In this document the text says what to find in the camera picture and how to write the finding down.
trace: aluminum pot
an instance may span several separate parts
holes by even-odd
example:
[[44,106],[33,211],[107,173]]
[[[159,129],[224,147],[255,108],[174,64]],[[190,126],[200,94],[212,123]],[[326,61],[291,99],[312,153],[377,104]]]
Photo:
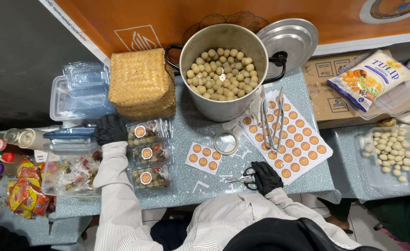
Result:
[[[231,101],[214,101],[206,99],[195,93],[186,82],[186,72],[191,69],[191,65],[196,62],[202,52],[209,49],[237,49],[242,51],[244,56],[251,57],[253,64],[258,72],[258,86],[249,94],[242,98]],[[176,66],[168,59],[168,51],[170,49],[180,49],[180,63]],[[224,122],[235,119],[242,115],[253,99],[255,91],[265,83],[275,82],[281,79],[286,72],[286,53],[278,52],[274,57],[269,58],[267,51],[261,40],[248,29],[232,25],[218,24],[208,26],[196,34],[194,34],[186,43],[185,46],[169,45],[165,52],[165,61],[168,65],[180,72],[182,79],[191,94],[192,100],[196,105],[197,110],[204,117],[217,121]],[[268,62],[275,63],[277,66],[283,66],[283,71],[278,77],[265,79],[267,74]]]

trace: scissors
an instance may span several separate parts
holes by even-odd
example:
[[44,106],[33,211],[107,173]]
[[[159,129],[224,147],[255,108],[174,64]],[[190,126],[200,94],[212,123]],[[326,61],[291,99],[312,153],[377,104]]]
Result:
[[255,175],[255,173],[256,173],[256,171],[252,167],[249,167],[249,168],[245,169],[244,173],[239,178],[225,178],[226,180],[228,180],[226,183],[233,183],[233,182],[238,182],[239,181],[239,182],[244,183],[244,185],[248,189],[250,189],[252,191],[257,191],[258,187],[256,186],[256,183],[254,181],[252,181],[252,180],[250,180],[250,181],[242,180],[242,179],[245,179],[245,178],[248,178],[248,177],[251,177],[251,176]]
[[272,148],[273,150],[278,150],[281,145],[281,136],[283,134],[283,124],[284,124],[284,102],[283,102],[284,101],[284,87],[281,87],[280,93],[278,94],[278,107],[280,108],[280,111],[278,113],[278,117],[276,118],[276,125],[278,125],[278,122],[280,121],[280,117],[281,117],[281,127],[280,127],[280,133],[278,134],[278,144],[277,145],[275,145],[275,141],[273,140],[273,138],[276,135],[276,130],[278,129],[278,126],[275,126],[275,130],[273,131],[273,137],[272,137],[270,133],[269,123],[267,122],[267,111],[269,109],[269,105],[267,101],[265,100],[264,86],[261,87],[261,99],[262,99],[261,111],[263,113],[261,115],[261,122],[262,122],[262,134],[264,136],[264,145],[267,149]]

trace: gloved hand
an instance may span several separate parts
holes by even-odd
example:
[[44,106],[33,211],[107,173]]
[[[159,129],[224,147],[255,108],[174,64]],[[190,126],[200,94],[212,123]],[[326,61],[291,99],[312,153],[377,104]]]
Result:
[[263,196],[275,188],[282,188],[284,186],[281,177],[264,161],[252,162],[252,168],[256,171],[254,175],[256,186]]
[[104,115],[96,121],[93,136],[98,145],[127,141],[126,119],[118,114]]

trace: striped shirt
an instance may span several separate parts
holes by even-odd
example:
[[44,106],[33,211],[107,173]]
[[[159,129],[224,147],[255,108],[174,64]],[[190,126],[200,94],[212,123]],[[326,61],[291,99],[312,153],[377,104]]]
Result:
[[[103,161],[93,182],[94,187],[102,188],[95,251],[163,251],[162,245],[152,240],[150,228],[142,224],[141,207],[125,172],[129,163],[126,147],[127,142],[103,146]],[[276,188],[265,197],[258,193],[232,193],[205,201],[194,211],[186,240],[176,250],[223,250],[237,233],[263,218],[302,217],[317,223],[338,246],[360,246],[339,227],[325,222],[320,214],[303,204],[293,202],[282,188]]]

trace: cardboard box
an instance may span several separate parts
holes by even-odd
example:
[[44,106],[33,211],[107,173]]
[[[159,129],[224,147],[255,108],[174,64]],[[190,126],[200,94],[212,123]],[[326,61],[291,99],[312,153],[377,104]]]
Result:
[[[382,50],[391,55],[389,50]],[[326,80],[342,73],[343,67],[362,53],[311,59],[301,67],[319,129],[376,123],[391,117],[385,113],[370,120],[362,119],[326,83]]]

